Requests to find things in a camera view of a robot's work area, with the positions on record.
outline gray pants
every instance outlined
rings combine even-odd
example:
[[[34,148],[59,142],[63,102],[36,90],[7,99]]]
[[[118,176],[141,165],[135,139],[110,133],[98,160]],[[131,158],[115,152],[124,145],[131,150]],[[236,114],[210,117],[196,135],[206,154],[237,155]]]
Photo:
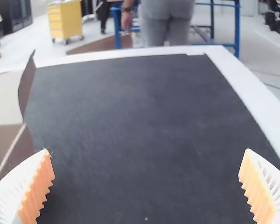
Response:
[[[186,45],[194,0],[142,0],[140,6],[141,32],[148,47]]]

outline person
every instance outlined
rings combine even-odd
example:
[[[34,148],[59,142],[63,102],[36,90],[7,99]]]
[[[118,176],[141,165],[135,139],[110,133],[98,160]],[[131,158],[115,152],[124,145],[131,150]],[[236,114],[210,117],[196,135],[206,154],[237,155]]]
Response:
[[[124,0],[122,26],[129,30],[130,12],[134,0]],[[163,46],[167,38],[170,45],[188,43],[190,22],[195,0],[141,0],[139,15],[141,32],[149,47]]]
[[[101,34],[106,34],[106,23],[110,15],[110,9],[112,2],[102,0],[102,5],[98,8],[98,19],[101,20]],[[119,27],[121,27],[121,12],[117,11],[117,17],[119,20]]]

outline yellow drawer cabinet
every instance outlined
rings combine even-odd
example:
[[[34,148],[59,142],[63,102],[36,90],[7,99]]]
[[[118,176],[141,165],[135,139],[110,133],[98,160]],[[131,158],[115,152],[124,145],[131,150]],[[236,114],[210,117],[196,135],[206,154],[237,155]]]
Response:
[[[53,43],[56,38],[63,39],[68,44],[72,36],[80,36],[82,33],[81,0],[71,0],[58,4],[48,5],[50,31]]]

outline blue cart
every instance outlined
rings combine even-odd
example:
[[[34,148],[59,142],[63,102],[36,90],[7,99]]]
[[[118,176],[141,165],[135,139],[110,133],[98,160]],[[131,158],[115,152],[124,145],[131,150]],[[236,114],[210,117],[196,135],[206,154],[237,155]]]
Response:
[[[214,3],[214,0],[210,0],[209,3],[200,3],[197,2],[196,5],[202,6],[210,6],[210,25],[205,26],[192,26],[196,33],[198,33],[202,39],[205,41],[204,43],[199,43],[196,45],[223,45],[228,48],[234,48],[234,55],[239,58],[239,50],[240,50],[240,3],[239,0],[230,0],[230,4],[217,4]],[[120,41],[120,34],[119,31],[121,28],[119,27],[119,21],[117,17],[117,11],[121,10],[122,1],[116,1],[113,3],[112,11],[114,17],[114,26],[115,26],[115,44],[116,48],[121,48],[121,41]],[[235,33],[234,33],[234,43],[217,43],[214,41],[215,39],[215,16],[214,16],[214,7],[215,6],[222,6],[222,7],[233,7],[234,8],[234,16],[235,16]],[[202,30],[205,28],[210,29],[210,34],[206,33]],[[140,27],[132,27],[132,31],[140,31]]]

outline gray floor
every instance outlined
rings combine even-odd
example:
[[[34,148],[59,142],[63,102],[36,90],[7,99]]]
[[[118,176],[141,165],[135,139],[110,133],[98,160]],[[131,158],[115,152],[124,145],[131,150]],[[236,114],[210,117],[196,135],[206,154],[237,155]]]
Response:
[[[209,14],[196,13],[193,24],[206,24]],[[216,16],[216,41],[233,41],[234,18],[232,15]],[[113,21],[107,24],[107,33],[114,32]],[[48,58],[64,56],[69,49],[99,40],[99,22],[92,21],[84,24],[83,41],[72,38],[68,46],[61,42],[53,44],[49,33],[49,22],[47,15],[40,16],[34,20],[33,25],[26,27],[14,34],[5,36],[0,40],[0,69],[24,64],[32,50],[36,49],[36,63]],[[197,35],[192,35],[193,42],[199,42]],[[280,35],[269,31],[263,25],[261,17],[242,17],[241,19],[241,57],[240,60],[254,74],[267,85],[280,100]]]

